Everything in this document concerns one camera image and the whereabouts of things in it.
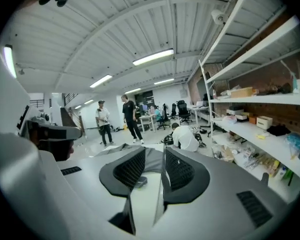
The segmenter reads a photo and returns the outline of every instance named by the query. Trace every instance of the table leg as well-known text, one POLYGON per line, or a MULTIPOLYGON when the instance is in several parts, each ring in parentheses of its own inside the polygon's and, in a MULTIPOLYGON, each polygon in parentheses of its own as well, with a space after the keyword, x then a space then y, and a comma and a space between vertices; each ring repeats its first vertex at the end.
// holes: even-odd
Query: table leg
POLYGON ((140 118, 140 122, 141 122, 142 132, 145 133, 144 122, 142 121, 141 118, 140 118))
POLYGON ((154 120, 153 120, 153 118, 151 117, 151 124, 152 124, 152 129, 153 129, 153 132, 155 132, 156 130, 155 130, 155 125, 154 125, 154 120))
POLYGON ((194 116, 195 116, 196 126, 198 127, 199 126, 199 122, 198 122, 198 112, 197 112, 197 110, 194 111, 194 116))

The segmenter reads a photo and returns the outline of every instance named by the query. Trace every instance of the ceiling light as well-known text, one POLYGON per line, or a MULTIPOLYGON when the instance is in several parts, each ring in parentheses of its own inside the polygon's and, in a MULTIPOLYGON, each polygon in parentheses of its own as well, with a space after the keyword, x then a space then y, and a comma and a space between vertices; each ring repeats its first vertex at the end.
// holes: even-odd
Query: ceiling light
POLYGON ((134 93, 134 92, 137 92, 137 91, 140 91, 140 90, 141 90, 141 88, 137 88, 137 89, 134 89, 134 90, 126 91, 125 94, 134 93))
POLYGON ((98 85, 101 85, 103 82, 107 81, 110 78, 112 78, 112 76, 107 74, 105 77, 102 77, 100 80, 98 80, 94 84, 90 85, 90 88, 95 88, 95 87, 97 87, 98 85))
POLYGON ((84 104, 88 104, 88 103, 93 102, 93 101, 94 101, 93 99, 90 99, 87 102, 85 102, 84 104))
POLYGON ((16 70, 15 70, 15 65, 14 65, 14 59, 12 57, 12 45, 7 44, 3 48, 4 52, 4 59, 5 63, 9 69, 10 74, 14 77, 17 78, 16 70))
POLYGON ((149 62, 149 61, 153 61, 155 59, 159 59, 159 58, 162 58, 162 57, 165 57, 165 56, 169 56, 169 55, 172 55, 174 53, 175 53, 174 49, 171 48, 171 49, 168 49, 168 50, 163 50, 163 51, 148 55, 148 56, 143 57, 143 58, 139 58, 137 60, 134 60, 132 63, 135 66, 138 66, 140 64, 143 64, 143 63, 146 63, 146 62, 149 62))
POLYGON ((175 80, 174 78, 171 78, 171 79, 167 79, 167 80, 163 80, 163 81, 160 81, 160 82, 155 82, 154 84, 155 85, 160 85, 160 84, 163 84, 163 83, 166 83, 166 82, 171 82, 175 80))

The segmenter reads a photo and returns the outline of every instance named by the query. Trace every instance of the white metal shelf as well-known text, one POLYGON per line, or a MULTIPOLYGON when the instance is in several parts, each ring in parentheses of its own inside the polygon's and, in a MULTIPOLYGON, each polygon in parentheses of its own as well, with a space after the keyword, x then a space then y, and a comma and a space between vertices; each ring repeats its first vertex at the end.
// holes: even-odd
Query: white metal shelf
MULTIPOLYGON (((219 145, 232 147, 234 144, 228 141, 228 136, 228 133, 221 133, 218 135, 213 135, 212 138, 219 145)), ((244 167, 244 163, 247 161, 247 159, 242 153, 234 155, 234 161, 238 166, 246 170, 258 180, 261 180, 263 174, 267 173, 267 170, 263 165, 258 165, 253 169, 246 169, 244 167)), ((275 191, 287 203, 290 203, 294 201, 300 193, 300 178, 297 176, 293 177, 290 186, 288 186, 288 182, 289 180, 279 180, 276 177, 269 177, 268 187, 275 191)))
POLYGON ((213 75, 207 82, 233 79, 299 52, 300 28, 296 29, 299 24, 296 16, 291 17, 261 42, 213 75))
POLYGON ((264 130, 249 122, 237 122, 235 124, 224 123, 221 118, 215 118, 214 123, 227 131, 231 131, 248 142, 256 145, 260 149, 267 152, 273 158, 287 166, 296 175, 300 177, 300 160, 299 158, 291 159, 290 147, 285 142, 285 136, 270 136, 265 139, 257 138, 257 135, 263 134, 264 130))
POLYGON ((300 105, 300 94, 273 94, 263 96, 250 96, 242 98, 211 99, 212 103, 271 103, 300 105))

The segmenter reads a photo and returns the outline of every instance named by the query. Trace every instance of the white t-shirt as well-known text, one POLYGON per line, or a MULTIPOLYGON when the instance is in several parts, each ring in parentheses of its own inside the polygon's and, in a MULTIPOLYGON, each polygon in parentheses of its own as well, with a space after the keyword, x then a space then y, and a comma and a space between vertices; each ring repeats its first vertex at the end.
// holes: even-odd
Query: white t-shirt
POLYGON ((180 142, 182 150, 194 152, 197 151, 199 147, 199 142, 196 140, 192 130, 187 125, 177 127, 172 134, 172 138, 175 146, 178 147, 180 142))
MULTIPOLYGON (((109 119, 109 115, 110 115, 110 113, 109 113, 108 109, 106 109, 105 107, 98 108, 95 111, 96 118, 109 119)), ((109 122, 104 122, 104 121, 99 120, 99 126, 104 126, 104 125, 109 125, 109 124, 110 124, 109 122)))

